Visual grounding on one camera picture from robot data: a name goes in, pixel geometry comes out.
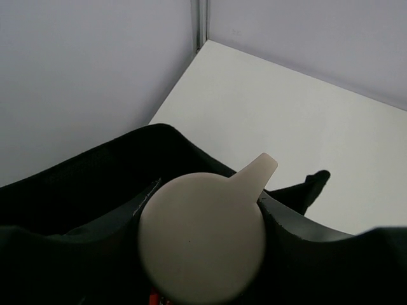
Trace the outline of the red dish soap bottle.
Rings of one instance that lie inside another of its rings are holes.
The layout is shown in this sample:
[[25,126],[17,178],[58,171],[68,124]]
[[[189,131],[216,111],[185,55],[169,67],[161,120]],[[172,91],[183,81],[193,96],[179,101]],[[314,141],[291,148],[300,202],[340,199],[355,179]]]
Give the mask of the red dish soap bottle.
[[149,295],[149,305],[166,305],[167,301],[154,288],[151,289]]

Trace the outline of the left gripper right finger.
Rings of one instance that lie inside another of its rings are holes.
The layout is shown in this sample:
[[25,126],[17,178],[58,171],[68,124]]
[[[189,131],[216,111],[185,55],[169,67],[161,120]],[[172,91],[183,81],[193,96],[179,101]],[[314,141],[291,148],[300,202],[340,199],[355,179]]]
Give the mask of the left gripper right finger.
[[406,304],[406,228],[351,235],[262,195],[266,304]]

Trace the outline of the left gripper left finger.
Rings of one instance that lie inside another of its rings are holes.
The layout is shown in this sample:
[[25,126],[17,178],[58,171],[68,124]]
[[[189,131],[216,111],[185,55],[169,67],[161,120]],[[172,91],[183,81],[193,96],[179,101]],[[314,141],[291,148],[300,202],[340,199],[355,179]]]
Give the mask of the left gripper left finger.
[[151,284],[137,253],[137,227],[161,187],[69,234],[1,228],[1,304],[148,304]]

